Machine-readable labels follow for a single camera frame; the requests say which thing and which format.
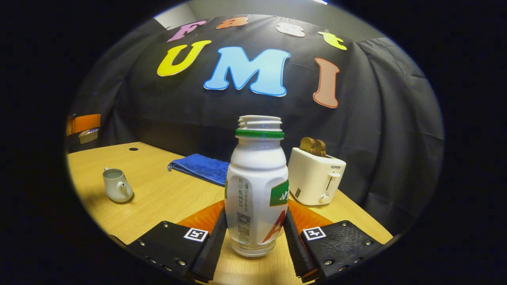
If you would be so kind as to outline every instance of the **blue letter m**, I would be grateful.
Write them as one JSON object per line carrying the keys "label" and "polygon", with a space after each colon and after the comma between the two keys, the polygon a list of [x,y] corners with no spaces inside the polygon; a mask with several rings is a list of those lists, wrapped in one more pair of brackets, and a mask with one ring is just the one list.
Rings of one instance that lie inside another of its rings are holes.
{"label": "blue letter m", "polygon": [[229,86],[225,80],[227,71],[231,71],[234,87],[240,90],[256,74],[257,80],[250,84],[254,93],[285,96],[287,90],[282,85],[283,64],[291,54],[282,50],[267,49],[252,61],[248,60],[245,51],[240,47],[224,47],[218,50],[221,54],[211,79],[204,82],[204,88],[224,90]]}

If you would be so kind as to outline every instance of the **table surface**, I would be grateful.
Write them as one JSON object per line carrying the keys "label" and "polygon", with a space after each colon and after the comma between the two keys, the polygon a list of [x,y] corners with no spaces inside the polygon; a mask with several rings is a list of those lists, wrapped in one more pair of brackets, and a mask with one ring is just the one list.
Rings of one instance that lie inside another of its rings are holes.
{"label": "table surface", "polygon": [[[223,200],[224,187],[167,170],[171,161],[182,157],[133,142],[71,153],[67,161],[77,195],[90,216],[107,234],[129,244],[161,221],[177,223]],[[109,200],[102,179],[104,167],[123,170],[134,191],[132,200],[124,204]],[[309,208],[332,222],[349,220],[382,244],[392,238],[384,227],[339,190],[330,204]],[[227,232],[213,281],[209,284],[302,283],[294,272],[282,231],[274,250],[257,259],[236,254]]]}

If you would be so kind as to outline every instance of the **folded towel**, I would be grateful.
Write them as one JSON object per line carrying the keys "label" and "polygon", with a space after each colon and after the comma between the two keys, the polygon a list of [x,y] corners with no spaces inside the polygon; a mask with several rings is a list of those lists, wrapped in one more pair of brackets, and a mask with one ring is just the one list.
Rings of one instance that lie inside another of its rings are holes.
{"label": "folded towel", "polygon": [[199,179],[225,186],[228,167],[228,162],[208,158],[200,154],[192,154],[173,160],[167,165],[167,170],[171,171],[174,168]]}

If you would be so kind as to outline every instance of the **colorful foam letter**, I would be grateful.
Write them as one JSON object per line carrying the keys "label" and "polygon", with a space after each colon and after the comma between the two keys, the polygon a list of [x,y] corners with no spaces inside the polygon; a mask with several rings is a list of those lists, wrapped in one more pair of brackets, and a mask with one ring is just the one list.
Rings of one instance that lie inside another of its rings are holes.
{"label": "colorful foam letter", "polygon": [[338,107],[336,99],[336,74],[340,72],[338,67],[329,61],[316,58],[315,62],[320,67],[320,79],[318,82],[318,90],[313,94],[313,100],[329,108]]}
{"label": "colorful foam letter", "polygon": [[305,33],[303,33],[304,30],[302,27],[292,25],[289,23],[278,23],[278,27],[276,27],[276,30],[279,32],[282,32],[282,33],[295,35],[296,37],[302,38],[305,36]]}
{"label": "colorful foam letter", "polygon": [[167,42],[176,41],[179,39],[182,39],[186,33],[190,33],[191,31],[195,30],[198,25],[204,25],[206,21],[199,21],[191,24],[183,25],[181,28],[179,28],[179,31],[172,36],[172,38],[168,39]]}
{"label": "colorful foam letter", "polygon": [[324,41],[335,48],[339,48],[341,50],[347,50],[346,46],[340,45],[339,42],[343,42],[341,38],[337,38],[334,34],[320,31],[319,34],[324,36]]}
{"label": "colorful foam letter", "polygon": [[187,67],[194,62],[194,60],[197,58],[199,53],[201,52],[202,48],[204,48],[205,45],[211,43],[211,41],[205,40],[205,41],[199,41],[192,44],[192,49],[190,50],[187,57],[180,63],[176,65],[172,65],[172,62],[176,58],[176,55],[187,47],[187,45],[181,45],[174,47],[167,51],[167,55],[164,57],[162,62],[160,63],[157,74],[160,76],[169,76],[169,75],[175,75],[177,73],[180,73],[184,71]]}
{"label": "colorful foam letter", "polygon": [[247,17],[237,17],[232,18],[226,21],[223,21],[222,24],[218,25],[216,27],[217,29],[225,29],[228,27],[236,27],[236,26],[242,26],[248,24],[248,18]]}
{"label": "colorful foam letter", "polygon": [[231,71],[232,81],[237,90],[242,89],[256,74],[257,80],[250,84],[250,90],[257,94],[282,97],[287,90],[282,85],[283,64],[291,54],[282,50],[267,49],[252,61],[248,60],[241,47],[224,47],[211,79],[204,82],[204,88],[224,90],[229,86],[225,80],[227,71]]}

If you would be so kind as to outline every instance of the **orange object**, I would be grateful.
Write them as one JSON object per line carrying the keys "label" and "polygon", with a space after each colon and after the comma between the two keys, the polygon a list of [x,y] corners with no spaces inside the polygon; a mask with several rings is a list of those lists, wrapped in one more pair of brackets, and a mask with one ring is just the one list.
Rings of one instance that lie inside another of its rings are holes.
{"label": "orange object", "polygon": [[271,236],[274,234],[274,233],[277,233],[279,232],[281,229],[282,229],[282,226],[283,226],[283,219],[285,219],[285,210],[283,210],[281,213],[280,213],[280,216],[278,216],[278,219],[276,220],[276,223],[273,225],[273,227],[271,228],[271,230],[269,231],[268,235],[266,235],[266,238],[262,241],[262,242],[266,242],[266,240],[270,239]]}
{"label": "orange object", "polygon": [[205,230],[208,231],[209,234],[211,234],[224,206],[225,206],[224,200],[212,204],[184,218],[178,223],[178,225],[189,228],[195,228],[199,230]]}
{"label": "orange object", "polygon": [[225,29],[228,27],[237,27],[248,24],[248,18],[247,17],[236,17],[229,20],[225,20],[222,22],[222,24],[218,25],[216,27],[217,29]]}
{"label": "orange object", "polygon": [[301,234],[304,229],[323,227],[333,223],[309,208],[292,200],[288,201],[288,208],[291,210],[292,219],[294,220],[294,224],[296,225],[296,229],[299,234]]}
{"label": "orange object", "polygon": [[76,117],[67,122],[67,135],[100,127],[100,114]]}

